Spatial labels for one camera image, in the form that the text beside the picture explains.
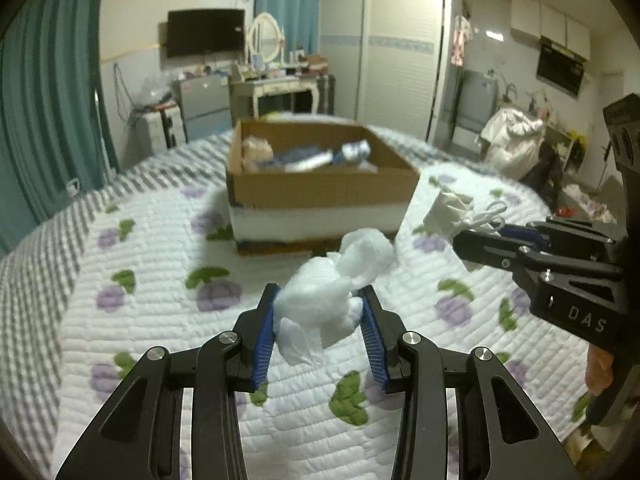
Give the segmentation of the teal left curtain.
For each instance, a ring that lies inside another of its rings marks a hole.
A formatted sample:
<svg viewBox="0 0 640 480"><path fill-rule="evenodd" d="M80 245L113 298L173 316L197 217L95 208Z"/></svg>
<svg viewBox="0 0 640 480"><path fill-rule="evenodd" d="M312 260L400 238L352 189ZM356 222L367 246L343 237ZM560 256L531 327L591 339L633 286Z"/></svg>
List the teal left curtain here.
<svg viewBox="0 0 640 480"><path fill-rule="evenodd" d="M1 252L119 163L99 63L101 0L25 0L1 37Z"/></svg>

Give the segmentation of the grey checkered bed sheet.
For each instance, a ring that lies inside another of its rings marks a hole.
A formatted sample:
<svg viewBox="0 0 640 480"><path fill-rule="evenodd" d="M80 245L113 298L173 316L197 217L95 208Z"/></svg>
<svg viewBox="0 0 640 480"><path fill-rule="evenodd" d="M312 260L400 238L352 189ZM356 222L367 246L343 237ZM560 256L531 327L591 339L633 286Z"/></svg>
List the grey checkered bed sheet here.
<svg viewBox="0 0 640 480"><path fill-rule="evenodd" d="M93 245L92 226L161 190L195 204L199 190L224 185L230 144L230 133L217 133L152 157L38 226L2 258L1 419L44 478L52 478L101 404L88 383L90 366L113 364L105 349L136 351L117 337L100 344L93 356L63 363L73 337L62 332L61 323L70 298L84 284L81 259ZM330 373L307 379L310 409L320 416L318 429L306 439L308 448L299 460L282 462L281 477L303 477L306 466L320 479L390 476L398 413L385 403L380 422L360 428L340 422L328 408L336 381Z"/></svg>

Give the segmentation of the white kitchen cabinets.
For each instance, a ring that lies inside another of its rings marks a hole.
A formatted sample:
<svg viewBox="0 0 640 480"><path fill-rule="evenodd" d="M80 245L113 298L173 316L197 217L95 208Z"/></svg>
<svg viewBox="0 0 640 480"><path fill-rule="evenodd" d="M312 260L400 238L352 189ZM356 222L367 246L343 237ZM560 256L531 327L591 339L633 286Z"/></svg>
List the white kitchen cabinets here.
<svg viewBox="0 0 640 480"><path fill-rule="evenodd" d="M548 41L583 61L591 58L589 28L551 6L536 0L511 0L510 25L517 40Z"/></svg>

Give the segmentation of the grey mini fridge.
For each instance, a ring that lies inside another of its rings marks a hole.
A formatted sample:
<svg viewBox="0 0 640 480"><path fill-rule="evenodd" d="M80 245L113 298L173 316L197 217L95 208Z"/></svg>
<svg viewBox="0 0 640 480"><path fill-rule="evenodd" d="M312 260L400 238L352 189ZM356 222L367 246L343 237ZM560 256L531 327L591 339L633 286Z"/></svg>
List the grey mini fridge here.
<svg viewBox="0 0 640 480"><path fill-rule="evenodd" d="M228 78L213 74L174 81L189 143L232 128Z"/></svg>

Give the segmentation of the white suitcase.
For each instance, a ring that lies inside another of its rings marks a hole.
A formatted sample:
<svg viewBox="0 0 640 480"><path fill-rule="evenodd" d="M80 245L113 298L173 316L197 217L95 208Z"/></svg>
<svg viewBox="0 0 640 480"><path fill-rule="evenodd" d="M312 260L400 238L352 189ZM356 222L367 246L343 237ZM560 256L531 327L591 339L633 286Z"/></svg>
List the white suitcase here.
<svg viewBox="0 0 640 480"><path fill-rule="evenodd" d="M134 123L134 134L144 157L165 153L188 142L177 103L169 103L141 114Z"/></svg>

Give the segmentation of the black range hood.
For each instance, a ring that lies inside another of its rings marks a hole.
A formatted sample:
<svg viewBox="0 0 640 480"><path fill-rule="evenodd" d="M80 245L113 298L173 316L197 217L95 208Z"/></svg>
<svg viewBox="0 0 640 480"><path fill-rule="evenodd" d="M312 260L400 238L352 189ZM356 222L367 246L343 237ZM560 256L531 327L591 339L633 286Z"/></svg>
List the black range hood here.
<svg viewBox="0 0 640 480"><path fill-rule="evenodd" d="M551 84L573 98L578 98L584 73L584 64L576 58L548 44L540 46L536 71L539 80Z"/></svg>

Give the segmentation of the brown cardboard box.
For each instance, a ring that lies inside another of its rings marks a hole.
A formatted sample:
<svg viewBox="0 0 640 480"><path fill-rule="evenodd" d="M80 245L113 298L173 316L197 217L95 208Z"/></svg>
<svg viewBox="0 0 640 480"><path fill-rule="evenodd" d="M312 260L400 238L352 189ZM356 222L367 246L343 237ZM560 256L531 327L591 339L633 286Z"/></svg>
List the brown cardboard box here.
<svg viewBox="0 0 640 480"><path fill-rule="evenodd" d="M371 170L355 164L309 171L250 171L244 164L251 138L282 155L315 145L337 151L364 141ZM335 247L347 233L372 228L393 238L420 179L419 171L374 131L309 117L306 122L241 120L232 134L227 191L233 238L242 255L303 252Z"/></svg>

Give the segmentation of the white dressing table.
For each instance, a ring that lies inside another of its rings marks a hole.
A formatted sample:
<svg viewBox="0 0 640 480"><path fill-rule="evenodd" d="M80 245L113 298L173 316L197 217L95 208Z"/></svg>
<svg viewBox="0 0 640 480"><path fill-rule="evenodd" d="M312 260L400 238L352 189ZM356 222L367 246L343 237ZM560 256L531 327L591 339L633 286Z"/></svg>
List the white dressing table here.
<svg viewBox="0 0 640 480"><path fill-rule="evenodd" d="M231 81L230 112L232 122L260 116L262 98L289 96L291 102L302 93L310 94L309 114L333 116L335 114L335 78L332 75L285 76L273 79Z"/></svg>

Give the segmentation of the white plastic bundle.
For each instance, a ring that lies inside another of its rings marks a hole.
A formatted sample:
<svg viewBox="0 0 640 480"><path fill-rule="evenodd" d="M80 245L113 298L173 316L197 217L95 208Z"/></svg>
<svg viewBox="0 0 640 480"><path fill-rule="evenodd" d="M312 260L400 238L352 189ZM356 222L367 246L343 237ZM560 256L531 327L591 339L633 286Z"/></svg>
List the white plastic bundle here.
<svg viewBox="0 0 640 480"><path fill-rule="evenodd" d="M363 311L358 292L395 259L392 242L379 230L346 234L340 249L305 262L273 301L274 333L288 364L316 365L323 351L356 330Z"/></svg>

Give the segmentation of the oval vanity mirror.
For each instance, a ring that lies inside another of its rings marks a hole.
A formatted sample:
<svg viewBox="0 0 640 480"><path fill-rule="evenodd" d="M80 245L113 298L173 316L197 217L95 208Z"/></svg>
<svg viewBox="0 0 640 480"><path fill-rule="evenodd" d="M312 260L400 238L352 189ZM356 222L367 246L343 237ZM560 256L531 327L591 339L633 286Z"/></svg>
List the oval vanity mirror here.
<svg viewBox="0 0 640 480"><path fill-rule="evenodd" d="M259 13L247 29L247 62L261 58L266 64L284 62L285 36L277 20L268 12Z"/></svg>

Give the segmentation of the white clothes pile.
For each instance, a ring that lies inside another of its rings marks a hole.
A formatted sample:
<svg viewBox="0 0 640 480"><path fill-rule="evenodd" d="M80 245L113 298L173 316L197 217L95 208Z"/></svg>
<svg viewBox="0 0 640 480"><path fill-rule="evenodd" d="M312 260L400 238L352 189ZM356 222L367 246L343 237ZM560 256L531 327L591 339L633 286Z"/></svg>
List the white clothes pile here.
<svg viewBox="0 0 640 480"><path fill-rule="evenodd" d="M536 166L545 132L543 120L512 107L500 108L480 133L487 146L484 163L505 177L521 180Z"/></svg>

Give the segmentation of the black wall television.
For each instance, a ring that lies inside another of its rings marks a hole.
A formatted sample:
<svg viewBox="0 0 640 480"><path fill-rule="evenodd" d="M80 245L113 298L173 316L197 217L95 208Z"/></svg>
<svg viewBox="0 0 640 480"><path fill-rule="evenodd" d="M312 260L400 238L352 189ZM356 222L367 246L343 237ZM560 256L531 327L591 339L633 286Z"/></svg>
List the black wall television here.
<svg viewBox="0 0 640 480"><path fill-rule="evenodd" d="M169 11L166 24L168 58L241 52L245 44L245 12L241 9Z"/></svg>

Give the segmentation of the white sliding wardrobe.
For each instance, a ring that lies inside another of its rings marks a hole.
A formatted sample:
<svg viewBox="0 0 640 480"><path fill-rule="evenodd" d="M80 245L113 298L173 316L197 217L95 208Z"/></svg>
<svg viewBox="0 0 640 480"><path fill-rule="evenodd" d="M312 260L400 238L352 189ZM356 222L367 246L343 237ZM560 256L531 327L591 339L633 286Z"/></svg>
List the white sliding wardrobe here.
<svg viewBox="0 0 640 480"><path fill-rule="evenodd" d="M320 0L335 116L434 142L458 1Z"/></svg>

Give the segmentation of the white washing machine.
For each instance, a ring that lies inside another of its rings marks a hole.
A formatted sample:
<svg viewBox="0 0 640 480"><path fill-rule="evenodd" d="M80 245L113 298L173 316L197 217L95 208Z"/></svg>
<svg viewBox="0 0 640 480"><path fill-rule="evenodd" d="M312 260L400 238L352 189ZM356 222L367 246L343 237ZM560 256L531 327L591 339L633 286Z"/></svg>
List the white washing machine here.
<svg viewBox="0 0 640 480"><path fill-rule="evenodd" d="M496 112L498 92L498 81L494 77L465 70L458 96L456 126L480 133Z"/></svg>

